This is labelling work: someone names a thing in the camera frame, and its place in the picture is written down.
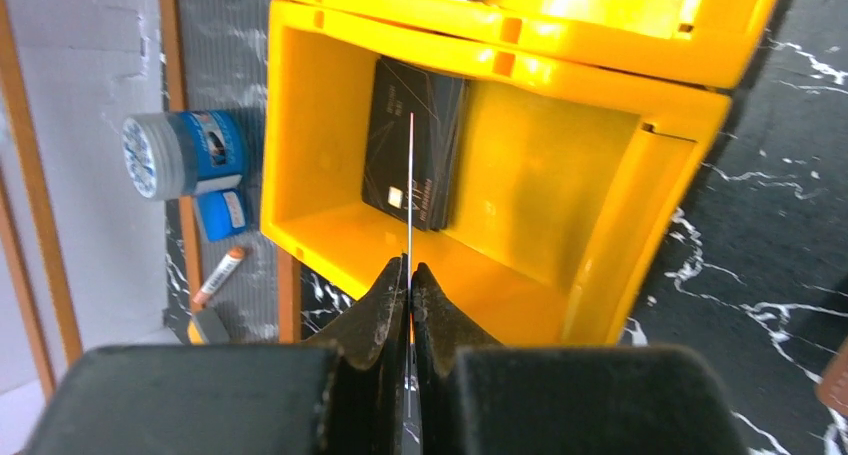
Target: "wooden frame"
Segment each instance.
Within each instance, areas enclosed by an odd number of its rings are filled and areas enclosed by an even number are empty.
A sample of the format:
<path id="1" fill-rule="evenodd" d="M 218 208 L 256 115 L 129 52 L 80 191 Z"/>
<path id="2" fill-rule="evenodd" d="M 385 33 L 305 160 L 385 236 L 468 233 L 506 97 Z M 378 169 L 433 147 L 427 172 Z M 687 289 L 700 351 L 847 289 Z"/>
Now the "wooden frame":
<path id="1" fill-rule="evenodd" d="M 165 80 L 168 83 L 170 110 L 187 110 L 188 104 L 183 77 L 183 59 L 177 0 L 159 0 L 162 16 L 162 45 L 165 52 Z M 180 226 L 186 254 L 186 278 L 189 292 L 194 294 L 203 283 L 200 241 L 190 197 L 180 199 Z M 300 262 L 288 252 L 277 249 L 277 304 L 279 310 L 279 340 L 284 343 L 300 341 Z M 191 310 L 199 310 L 191 302 Z"/>
<path id="2" fill-rule="evenodd" d="M 80 341 L 76 314 L 68 287 L 68 277 L 62 259 L 59 235 L 56 232 L 56 221 L 53 216 L 53 209 L 50 206 L 47 182 L 44 178 L 41 155 L 38 151 L 38 141 L 36 140 L 26 87 L 18 62 L 17 45 L 9 20 L 6 0 L 0 0 L 0 89 L 2 89 L 6 100 L 9 127 L 15 141 L 18 161 L 26 186 L 27 201 L 35 225 L 35 236 L 41 252 L 41 261 L 47 277 L 53 310 L 59 325 L 65 359 L 70 366 L 82 355 L 82 342 Z M 9 213 L 5 191 L 2 198 L 3 206 L 0 207 L 0 210 L 4 212 L 5 221 L 0 226 L 0 235 L 2 235 L 7 262 L 18 295 L 18 303 L 21 306 L 33 357 L 36 359 L 42 388 L 45 395 L 49 395 L 55 388 L 52 367 L 44 342 L 44 334 L 41 332 L 37 307 L 32 297 L 32 289 L 26 275 L 14 222 Z"/>

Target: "wooden edge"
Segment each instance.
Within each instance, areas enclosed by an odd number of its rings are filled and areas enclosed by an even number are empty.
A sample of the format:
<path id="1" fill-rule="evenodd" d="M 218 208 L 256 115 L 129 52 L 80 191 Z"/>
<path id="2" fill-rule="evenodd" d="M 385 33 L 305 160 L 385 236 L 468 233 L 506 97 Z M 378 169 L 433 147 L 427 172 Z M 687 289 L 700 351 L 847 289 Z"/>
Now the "wooden edge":
<path id="1" fill-rule="evenodd" d="M 177 0 L 159 0 L 162 17 L 162 48 L 165 52 L 165 81 L 168 84 L 169 110 L 187 110 L 183 57 L 180 42 L 180 17 Z M 200 258 L 200 240 L 194 218 L 194 202 L 191 197 L 180 198 L 180 226 L 183 232 L 183 247 L 186 256 L 186 278 L 189 293 L 200 290 L 203 283 L 203 267 Z M 192 313 L 202 309 L 201 305 L 189 300 Z"/>
<path id="2" fill-rule="evenodd" d="M 50 207 L 35 126 L 30 115 L 24 79 L 18 63 L 17 46 L 9 21 L 6 0 L 0 0 L 0 88 L 6 99 L 9 128 L 21 165 L 27 200 L 35 224 L 35 236 L 41 251 L 53 310 L 59 324 L 65 359 L 70 366 L 82 355 L 82 343 L 71 292 L 68 288 L 65 263 L 62 260 L 59 235 L 56 232 L 56 221 Z"/>
<path id="3" fill-rule="evenodd" d="M 300 261 L 277 248 L 277 306 L 282 343 L 300 341 L 300 295 Z"/>
<path id="4" fill-rule="evenodd" d="M 56 377 L 50 363 L 44 330 L 41 328 L 41 319 L 38 316 L 38 307 L 32 294 L 32 285 L 14 220 L 9 197 L 6 195 L 6 182 L 0 174 L 0 243 L 3 244 L 3 252 L 6 254 L 6 265 L 12 276 L 12 286 L 18 298 L 18 307 L 24 321 L 32 359 L 35 361 L 35 369 L 41 380 L 41 390 L 44 392 L 44 399 L 49 400 L 56 391 Z"/>

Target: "gray corrugated mat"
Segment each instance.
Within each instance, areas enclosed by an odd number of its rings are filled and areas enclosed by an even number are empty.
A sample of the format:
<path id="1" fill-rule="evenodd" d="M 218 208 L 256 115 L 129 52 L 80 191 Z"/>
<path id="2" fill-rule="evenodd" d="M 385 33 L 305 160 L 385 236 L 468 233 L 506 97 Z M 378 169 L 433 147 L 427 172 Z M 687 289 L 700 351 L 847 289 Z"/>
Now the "gray corrugated mat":
<path id="1" fill-rule="evenodd" d="M 234 110 L 247 130 L 251 175 L 241 189 L 253 229 L 201 244 L 204 276 L 233 245 L 248 250 L 245 261 L 211 303 L 230 336 L 242 341 L 276 339 L 279 331 L 276 246 L 258 231 L 270 2 L 179 0 L 189 108 Z"/>

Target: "yellow plastic container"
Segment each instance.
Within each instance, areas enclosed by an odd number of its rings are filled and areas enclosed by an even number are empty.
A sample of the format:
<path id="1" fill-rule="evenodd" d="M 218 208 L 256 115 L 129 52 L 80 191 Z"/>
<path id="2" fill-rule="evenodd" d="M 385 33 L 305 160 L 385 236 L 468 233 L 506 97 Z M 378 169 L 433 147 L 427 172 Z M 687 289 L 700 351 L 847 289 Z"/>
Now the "yellow plastic container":
<path id="1" fill-rule="evenodd" d="M 414 236 L 448 297 L 504 343 L 614 342 L 723 95 L 271 4 L 262 232 L 361 297 L 406 249 L 360 199 L 380 54 L 473 81 L 454 216 Z"/>
<path id="2" fill-rule="evenodd" d="M 494 45 L 736 86 L 776 0 L 294 0 Z"/>

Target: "orange and white tube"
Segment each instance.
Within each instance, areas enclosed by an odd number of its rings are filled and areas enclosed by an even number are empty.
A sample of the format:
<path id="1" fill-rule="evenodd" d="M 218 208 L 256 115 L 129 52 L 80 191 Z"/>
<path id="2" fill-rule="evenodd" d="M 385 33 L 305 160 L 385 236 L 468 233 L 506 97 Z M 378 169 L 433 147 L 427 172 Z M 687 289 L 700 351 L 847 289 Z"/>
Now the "orange and white tube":
<path id="1" fill-rule="evenodd" d="M 231 248 L 230 251 L 224 255 L 224 258 L 221 259 L 220 263 L 218 263 L 218 266 L 215 267 L 212 275 L 209 275 L 209 278 L 207 278 L 203 286 L 200 287 L 200 290 L 194 294 L 194 298 L 192 298 L 194 303 L 198 305 L 205 305 L 206 302 L 212 298 L 212 295 L 215 295 L 215 292 L 221 288 L 221 285 L 227 281 L 227 278 L 229 278 L 233 271 L 235 271 L 236 267 L 239 266 L 242 260 L 244 260 L 244 248 Z"/>

